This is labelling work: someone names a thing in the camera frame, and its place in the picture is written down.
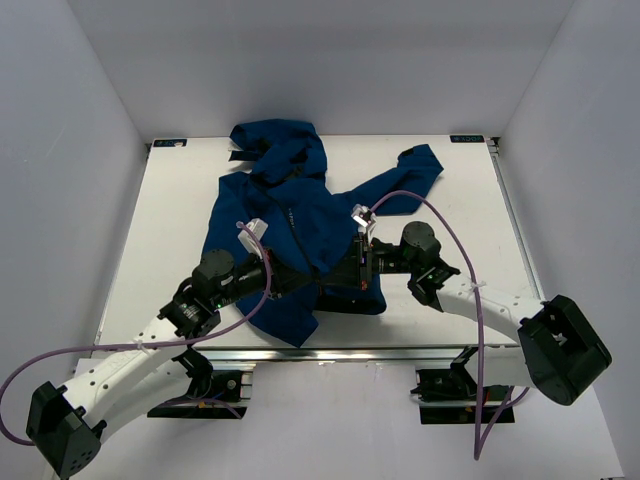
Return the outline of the blue zip-up jacket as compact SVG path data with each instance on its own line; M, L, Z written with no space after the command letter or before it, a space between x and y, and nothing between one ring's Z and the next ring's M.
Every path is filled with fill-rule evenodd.
M395 167L352 190L332 193L326 186L327 156L308 122L270 119L236 125L230 134L234 161L249 161L250 172L220 177L204 251L224 249L236 262L248 253L238 239L237 222L259 218L268 225L261 239L287 266L324 276L347 253L357 224L357 204L383 204L377 214L411 215L426 197L443 167L427 144L401 152ZM316 310L376 315L385 311L380 279L362 291L349 287L303 286L265 305L261 296L237 301L251 324L263 333L300 347L313 334Z

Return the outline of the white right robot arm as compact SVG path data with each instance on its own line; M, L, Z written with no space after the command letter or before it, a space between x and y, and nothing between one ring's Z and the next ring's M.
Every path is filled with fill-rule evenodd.
M408 223L397 245L360 231L321 283L369 291L376 275L406 274L408 290L420 304L512 340L510 346L467 347L452 361L452 388L466 399L487 386L504 385L533 388L568 406L611 365L611 353L574 300L526 298L481 285L448 265L440 251L425 222Z

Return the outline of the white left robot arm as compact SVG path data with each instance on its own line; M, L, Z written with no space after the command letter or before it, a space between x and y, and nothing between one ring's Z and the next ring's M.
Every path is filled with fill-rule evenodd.
M241 265L223 249L205 254L131 343L60 386L46 382L35 390L28 437L59 478L78 474L131 420L167 400L212 393L213 368L192 342L219 325L221 308L260 292L280 297L311 281L272 251Z

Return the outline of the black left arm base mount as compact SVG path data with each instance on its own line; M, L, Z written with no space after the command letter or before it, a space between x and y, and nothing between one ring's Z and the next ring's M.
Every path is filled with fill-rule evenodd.
M147 413L148 418L241 420L252 395L253 369L214 364L201 353L188 348L174 357L171 367L180 366L178 378L187 382L186 390L172 395Z

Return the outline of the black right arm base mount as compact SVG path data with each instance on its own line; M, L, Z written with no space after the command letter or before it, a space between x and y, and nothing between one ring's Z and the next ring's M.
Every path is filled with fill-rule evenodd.
M416 369L416 386L410 391L419 408L422 425L472 425L475 423L477 383L465 369L476 346L445 366Z

